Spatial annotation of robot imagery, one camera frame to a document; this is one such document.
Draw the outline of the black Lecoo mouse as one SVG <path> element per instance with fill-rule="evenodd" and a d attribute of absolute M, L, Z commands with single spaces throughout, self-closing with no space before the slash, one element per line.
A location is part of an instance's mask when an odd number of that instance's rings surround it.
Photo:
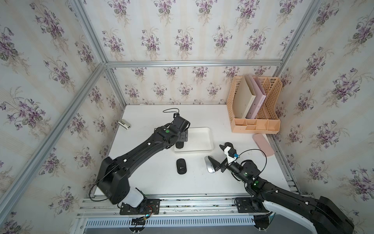
<path fill-rule="evenodd" d="M 184 159 L 178 159 L 176 161 L 177 173 L 179 175 L 184 175 L 187 172 L 187 164 Z"/>

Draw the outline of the slim black mouse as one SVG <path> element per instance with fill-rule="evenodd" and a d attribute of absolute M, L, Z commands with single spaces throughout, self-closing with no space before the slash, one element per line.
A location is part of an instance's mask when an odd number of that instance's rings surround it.
<path fill-rule="evenodd" d="M 184 142 L 179 141 L 175 144 L 176 149 L 182 149 L 184 147 Z"/>

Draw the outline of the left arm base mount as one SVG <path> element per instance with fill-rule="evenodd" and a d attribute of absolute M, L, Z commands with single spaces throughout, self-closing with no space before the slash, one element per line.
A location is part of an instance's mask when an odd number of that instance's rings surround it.
<path fill-rule="evenodd" d="M 120 215 L 158 215 L 160 210 L 160 199 L 145 199 L 138 207 L 133 208 L 128 204 L 121 204 Z"/>

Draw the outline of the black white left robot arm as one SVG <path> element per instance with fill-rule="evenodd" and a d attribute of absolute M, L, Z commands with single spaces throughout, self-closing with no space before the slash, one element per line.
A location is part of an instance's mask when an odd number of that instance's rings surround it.
<path fill-rule="evenodd" d="M 153 155 L 180 142 L 190 125 L 179 114 L 174 114 L 171 123 L 155 128 L 149 138 L 131 151 L 115 159 L 105 158 L 97 175 L 96 186 L 111 204 L 123 202 L 130 195 L 129 177 L 133 172 Z"/>

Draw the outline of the silver mouse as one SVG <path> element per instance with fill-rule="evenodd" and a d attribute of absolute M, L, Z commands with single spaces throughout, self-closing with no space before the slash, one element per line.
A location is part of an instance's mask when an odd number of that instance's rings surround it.
<path fill-rule="evenodd" d="M 207 171 L 210 174 L 216 173 L 216 168 L 215 168 L 215 166 L 212 163 L 213 159 L 214 159 L 213 156 L 206 156 L 205 157 L 206 168 L 207 168 Z"/>

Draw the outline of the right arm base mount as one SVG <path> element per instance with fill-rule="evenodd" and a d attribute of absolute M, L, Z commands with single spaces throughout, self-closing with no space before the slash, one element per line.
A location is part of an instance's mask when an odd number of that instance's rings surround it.
<path fill-rule="evenodd" d="M 234 204 L 238 213 L 269 213 L 263 203 L 257 198 L 235 198 Z"/>

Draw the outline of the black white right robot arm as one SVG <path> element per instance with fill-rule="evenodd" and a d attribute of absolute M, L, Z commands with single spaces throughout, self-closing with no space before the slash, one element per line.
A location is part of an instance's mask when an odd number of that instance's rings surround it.
<path fill-rule="evenodd" d="M 319 199 L 305 197 L 284 190 L 260 177 L 262 171 L 252 160 L 238 163 L 240 155 L 230 142 L 220 145 L 226 159 L 218 162 L 209 156 L 215 172 L 226 170 L 244 184 L 246 192 L 259 200 L 263 207 L 280 214 L 307 228 L 314 234 L 352 234 L 353 222 L 329 198 Z"/>

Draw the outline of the white plastic storage box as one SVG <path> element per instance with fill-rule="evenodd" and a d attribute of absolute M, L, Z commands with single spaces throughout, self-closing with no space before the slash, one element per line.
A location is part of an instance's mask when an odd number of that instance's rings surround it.
<path fill-rule="evenodd" d="M 208 153 L 213 151 L 213 136 L 211 129 L 208 127 L 190 128 L 188 129 L 187 141 L 181 149 L 176 145 L 172 147 L 177 154 L 182 153 Z"/>

